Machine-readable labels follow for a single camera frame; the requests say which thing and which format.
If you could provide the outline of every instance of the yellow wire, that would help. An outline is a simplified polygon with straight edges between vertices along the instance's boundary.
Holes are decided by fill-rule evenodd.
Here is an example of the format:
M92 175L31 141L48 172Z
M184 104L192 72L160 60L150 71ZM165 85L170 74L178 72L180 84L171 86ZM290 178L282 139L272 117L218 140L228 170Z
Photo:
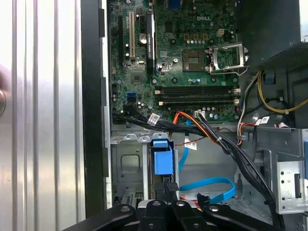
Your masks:
M299 105L295 106L295 107L292 107L292 108L289 108L289 109L285 109L285 110L281 110L281 109L277 109L277 108L273 108L271 106L269 106L266 102L265 102L265 99L263 97L263 94L262 94L262 72L259 71L258 74L257 74L257 78L258 78L258 81L257 81L257 88L258 88L258 92L259 92L259 96L260 96L260 99L261 101L263 102L263 104L271 111L273 112L277 112L277 113L286 113L286 112L292 112L292 111L295 111L297 110L298 108L304 106L305 104L308 103L308 99L304 100L303 102L301 102Z

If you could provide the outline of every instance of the white label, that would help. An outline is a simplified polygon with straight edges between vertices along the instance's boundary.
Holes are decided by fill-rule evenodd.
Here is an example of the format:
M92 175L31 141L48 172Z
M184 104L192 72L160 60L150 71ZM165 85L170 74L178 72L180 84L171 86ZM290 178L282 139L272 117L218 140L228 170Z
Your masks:
M159 115L156 115L155 113L152 113L149 120L148 120L148 124L149 125L152 125L152 126L155 126L156 123L158 122L159 120Z
M262 119L258 119L258 120L256 121L255 125L258 126L258 125L261 123L261 120L262 120Z
M185 138L184 143L185 143L184 144L185 148L197 150L197 143L196 142L190 142L188 138Z
M280 124L278 125L278 127L279 127L279 128L289 128L289 126L286 125L285 123L280 123Z
M263 117L260 124L267 124L268 121L269 121L270 117L269 116L266 116L266 117Z

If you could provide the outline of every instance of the metal rivet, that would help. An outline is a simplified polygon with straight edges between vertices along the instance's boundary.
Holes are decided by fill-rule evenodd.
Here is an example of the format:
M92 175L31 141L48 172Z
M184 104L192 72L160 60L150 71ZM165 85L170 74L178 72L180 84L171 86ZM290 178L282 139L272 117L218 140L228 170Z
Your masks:
M127 206L124 206L121 208L121 212L128 212L129 208Z
M160 206L161 204L160 204L159 201L155 201L155 202L153 203L153 205L154 205L154 206Z
M177 202L177 205L178 205L178 206L184 206L185 204L184 204L183 201L178 201L178 202Z
M218 208L216 206L210 206L210 210L212 212L218 212Z

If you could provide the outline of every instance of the blue plastic part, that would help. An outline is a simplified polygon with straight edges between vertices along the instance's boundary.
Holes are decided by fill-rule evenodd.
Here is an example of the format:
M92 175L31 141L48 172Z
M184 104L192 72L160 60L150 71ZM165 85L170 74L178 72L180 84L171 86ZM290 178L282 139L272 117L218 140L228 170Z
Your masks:
M168 7L170 9L179 9L181 8L181 0L169 0Z
M127 97L137 97L137 93L131 92L126 94Z
M304 141L305 179L308 179L308 141Z
M217 204L217 203L220 203L222 201L229 200L233 196L235 196L235 184L233 183L232 180L230 180L229 178L226 178L226 177L213 177L213 178L208 178L208 179L204 179L204 180L199 180L199 181L196 181L194 183L190 183L190 184L180 186L180 191L187 191L187 190L199 188L199 187L202 187L202 186L205 186L205 185L216 184L216 183L226 183L226 184L231 185L232 188L230 190L228 190L227 192L224 192L224 193L219 194L217 196L211 197L211 200L210 200L211 204Z
M168 147L168 151L154 152L154 168L156 175L173 174L173 151Z
M155 140L153 141L153 147L154 148L167 148L168 145L168 141L167 140Z
M190 119L187 119L187 120L186 120L186 125L187 125L187 126L190 126L190 125L191 125ZM189 133L188 133L188 132L185 133L185 137L189 137ZM183 166L184 166L184 163L185 163L185 161L186 161L186 159L187 159L187 157L188 157L188 151L189 151L189 149L185 147L185 148L184 148L183 156L182 156L181 160L179 161L179 173L182 171L182 168L183 168Z

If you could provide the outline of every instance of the blue plastic clip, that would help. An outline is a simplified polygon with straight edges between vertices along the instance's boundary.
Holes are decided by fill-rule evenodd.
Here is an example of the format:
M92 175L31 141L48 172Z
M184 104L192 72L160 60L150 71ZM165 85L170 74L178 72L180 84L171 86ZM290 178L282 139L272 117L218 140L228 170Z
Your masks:
M154 148L168 148L167 151L154 151L154 168L156 175L173 174L173 151L167 140L153 141Z
M226 177L213 177L213 178L208 178L204 180L199 180L191 184L186 184L183 186L180 186L180 191L187 191L195 188L199 188L205 185L209 184L216 184L216 183L226 183L232 186L232 188L222 194L219 194L217 196L211 197L210 203L211 204L217 204L222 201L226 201L231 199L233 196L235 196L235 184L233 183L232 180Z

